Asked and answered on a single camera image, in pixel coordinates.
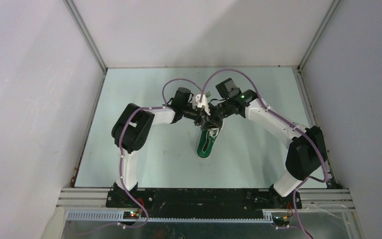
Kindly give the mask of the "white shoelace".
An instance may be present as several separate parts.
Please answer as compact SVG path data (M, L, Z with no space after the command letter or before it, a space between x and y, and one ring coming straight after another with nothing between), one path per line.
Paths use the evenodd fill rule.
M211 138L217 138L220 131L221 131L221 128L210 128L207 130L207 134Z

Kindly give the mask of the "green canvas sneaker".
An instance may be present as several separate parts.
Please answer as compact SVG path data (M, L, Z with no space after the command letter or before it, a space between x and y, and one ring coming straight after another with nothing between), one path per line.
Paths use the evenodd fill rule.
M212 128L221 128L221 131L220 131L220 133L221 133L223 127L224 127L224 122L221 122L220 126L214 126ZM201 131L199 142L198 142L198 145L196 148L196 154L201 159L209 158L209 156L211 155L214 143L217 139L217 138L211 138L208 136L208 134L207 134L208 129L210 129L210 128L203 129Z

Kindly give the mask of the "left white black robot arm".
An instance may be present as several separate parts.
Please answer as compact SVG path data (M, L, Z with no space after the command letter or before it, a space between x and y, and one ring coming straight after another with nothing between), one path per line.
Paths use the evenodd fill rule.
M196 126L203 127L205 116L211 116L207 101L208 93L192 95L187 88L178 88L170 102L161 106L140 107L129 103L115 125L111 136L120 150L119 177L113 189L122 189L118 201L125 207L137 202L136 188L138 151L144 146L150 129L154 125L173 124L182 118L191 119Z

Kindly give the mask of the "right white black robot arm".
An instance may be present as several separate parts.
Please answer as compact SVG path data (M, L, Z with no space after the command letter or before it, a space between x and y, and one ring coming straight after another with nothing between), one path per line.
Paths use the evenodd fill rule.
M325 183L328 180L328 159L322 130L317 126L308 128L281 116L259 94L258 89L241 91L228 78L216 85L223 99L210 108L212 116L224 119L240 115L260 123L288 150L285 171L269 187L269 201L275 208L284 207L296 198L296 190L308 179Z

